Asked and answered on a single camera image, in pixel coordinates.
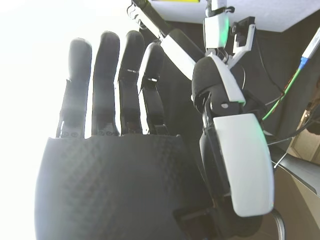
white background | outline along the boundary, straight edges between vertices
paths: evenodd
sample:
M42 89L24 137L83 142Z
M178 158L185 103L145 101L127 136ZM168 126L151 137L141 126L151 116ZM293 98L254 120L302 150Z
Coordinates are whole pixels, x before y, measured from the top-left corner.
M59 120L70 41L81 37L91 43L93 70L103 31L117 33L123 42L137 29L127 16L129 5L129 0L0 0L0 239L36 239L35 183Z

black finger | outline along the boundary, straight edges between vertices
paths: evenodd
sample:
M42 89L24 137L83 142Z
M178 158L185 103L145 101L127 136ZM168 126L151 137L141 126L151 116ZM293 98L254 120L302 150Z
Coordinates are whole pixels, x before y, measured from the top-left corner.
M57 138L84 138L92 47L82 38L70 43L68 68Z
M126 44L118 77L122 135L142 133L137 80L144 47L145 41L140 32L130 31L126 35Z
M93 72L92 135L118 135L115 124L115 87L120 52L118 35L101 35Z
M165 52L157 43L150 43L146 48L137 82L139 99L144 103L150 134L167 135L164 107L157 90L157 82L163 67Z

green cable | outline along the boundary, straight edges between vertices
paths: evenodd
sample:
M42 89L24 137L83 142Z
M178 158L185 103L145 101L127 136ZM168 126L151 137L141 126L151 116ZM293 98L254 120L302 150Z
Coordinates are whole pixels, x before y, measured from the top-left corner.
M293 75L292 80L289 83L288 87L284 90L284 95L278 101L276 101L276 103L273 105L273 107L270 109L270 111L262 118L263 121L266 120L273 113L273 111L276 109L276 107L279 105L279 103L285 98L285 96L287 95L288 91L290 90L292 84L294 84L295 80L297 79L300 71L301 71L301 68L298 68L298 70Z

dark background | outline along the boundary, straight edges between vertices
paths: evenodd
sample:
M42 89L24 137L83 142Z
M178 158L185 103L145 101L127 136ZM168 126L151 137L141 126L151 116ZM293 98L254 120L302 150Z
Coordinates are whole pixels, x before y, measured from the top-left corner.
M169 22L181 29L204 52L203 26L201 24ZM298 22L284 32L259 30L255 34L261 47L265 67L272 79L284 88L300 64L300 58L320 25L320 10ZM155 40L149 30L141 30L145 47ZM234 37L229 35L226 50L233 51ZM244 89L251 91L259 100L268 103L279 97L279 90L268 80L262 67L257 42L239 63L245 68ZM239 85L243 82L243 70L239 65L232 68ZM158 83L158 91L164 105L165 120L171 135L182 135L193 155L200 158L199 139L202 134L202 117L191 101L191 81L166 57ZM281 138L297 129L302 114L311 100L320 77L320 49L301 71L286 98L264 122L264 129ZM283 149L290 141L281 144Z

yellow object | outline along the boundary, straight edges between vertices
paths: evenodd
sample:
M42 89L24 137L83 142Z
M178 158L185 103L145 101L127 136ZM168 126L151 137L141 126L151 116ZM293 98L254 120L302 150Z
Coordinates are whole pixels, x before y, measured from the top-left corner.
M199 3L200 0L157 0L161 2L185 2L185 3Z

